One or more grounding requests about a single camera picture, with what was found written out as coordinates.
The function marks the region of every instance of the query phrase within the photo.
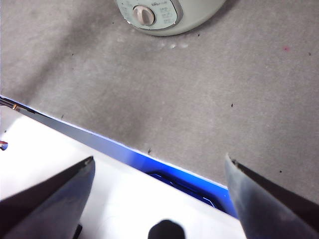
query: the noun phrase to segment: white knob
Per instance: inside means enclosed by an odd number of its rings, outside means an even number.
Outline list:
[[[155,21],[155,15],[148,7],[136,6],[133,8],[133,16],[141,25],[150,26]]]

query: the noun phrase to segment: pink speck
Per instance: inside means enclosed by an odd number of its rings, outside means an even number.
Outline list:
[[[290,51],[290,47],[289,46],[284,46],[283,50],[289,52]]]

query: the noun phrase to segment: appliance control panel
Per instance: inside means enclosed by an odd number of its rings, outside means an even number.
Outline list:
[[[182,18],[178,0],[116,0],[125,20],[144,30],[160,30],[176,25]]]

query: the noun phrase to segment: black object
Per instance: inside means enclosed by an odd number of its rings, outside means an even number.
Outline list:
[[[8,148],[8,143],[4,141],[0,141],[0,149],[5,151]]]
[[[89,197],[95,163],[89,157],[0,202],[0,238],[71,239]]]
[[[83,227],[79,224],[75,230],[75,233],[74,233],[74,236],[72,239],[78,239],[80,234],[81,234],[82,229],[83,229]]]
[[[226,160],[228,189],[247,239],[319,239],[319,206],[236,160]]]
[[[150,229],[148,239],[185,239],[185,233],[180,225],[164,220]]]

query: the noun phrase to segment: white residue spot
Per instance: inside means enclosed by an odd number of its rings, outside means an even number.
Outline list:
[[[176,44],[172,44],[169,46],[170,49],[174,49],[176,47]]]
[[[180,47],[180,48],[187,48],[187,47],[188,47],[188,44],[186,44],[186,43],[181,43],[181,44],[179,44],[179,47]]]

